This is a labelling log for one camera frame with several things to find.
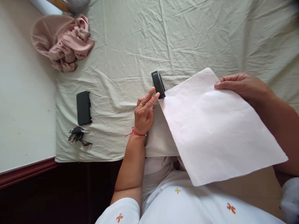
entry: hand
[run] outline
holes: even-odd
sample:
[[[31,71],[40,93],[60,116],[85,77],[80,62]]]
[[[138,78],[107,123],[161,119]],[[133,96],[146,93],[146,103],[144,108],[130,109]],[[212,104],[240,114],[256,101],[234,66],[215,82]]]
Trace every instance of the hand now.
[[[246,72],[225,76],[215,84],[216,89],[229,89],[238,93],[252,107],[276,97],[260,79]]]
[[[134,131],[138,134],[146,134],[154,123],[154,103],[159,98],[160,93],[154,96],[155,88],[152,87],[149,93],[138,99],[135,109],[135,126]]]

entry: floor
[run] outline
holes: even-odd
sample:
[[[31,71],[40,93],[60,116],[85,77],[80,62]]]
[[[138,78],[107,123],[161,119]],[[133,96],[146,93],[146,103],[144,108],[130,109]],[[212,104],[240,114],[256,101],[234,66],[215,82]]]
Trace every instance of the floor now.
[[[0,223],[95,223],[109,206],[121,162],[64,163],[0,190]]]

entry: keys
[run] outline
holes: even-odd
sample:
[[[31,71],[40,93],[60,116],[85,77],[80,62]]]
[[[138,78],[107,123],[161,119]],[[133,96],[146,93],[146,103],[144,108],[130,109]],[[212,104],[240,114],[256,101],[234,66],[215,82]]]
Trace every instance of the keys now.
[[[91,145],[92,143],[83,140],[84,133],[89,133],[89,132],[85,131],[81,127],[75,127],[69,131],[68,141],[71,141],[71,143],[73,143],[74,141],[76,142],[80,141],[83,146]]]

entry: forearm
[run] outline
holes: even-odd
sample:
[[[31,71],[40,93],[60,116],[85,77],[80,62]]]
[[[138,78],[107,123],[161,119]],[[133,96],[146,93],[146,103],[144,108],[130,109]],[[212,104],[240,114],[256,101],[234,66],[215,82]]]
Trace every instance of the forearm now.
[[[145,145],[144,136],[130,135],[124,160],[118,172],[115,191],[142,187]]]
[[[141,206],[145,161],[144,139],[144,136],[135,134],[130,136],[110,204],[121,198],[133,198]]]
[[[272,96],[255,106],[263,123],[275,137],[289,160],[274,168],[280,172],[299,176],[299,116],[285,101]]]

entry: red string bracelet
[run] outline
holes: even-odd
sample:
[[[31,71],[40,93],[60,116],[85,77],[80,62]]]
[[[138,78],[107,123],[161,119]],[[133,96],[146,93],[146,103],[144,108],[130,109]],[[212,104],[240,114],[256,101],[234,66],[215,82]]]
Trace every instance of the red string bracelet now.
[[[132,132],[130,134],[127,134],[125,137],[127,137],[128,135],[131,135],[133,133],[138,136],[146,136],[146,134],[145,135],[138,134],[137,132],[134,131],[134,127],[132,127]]]

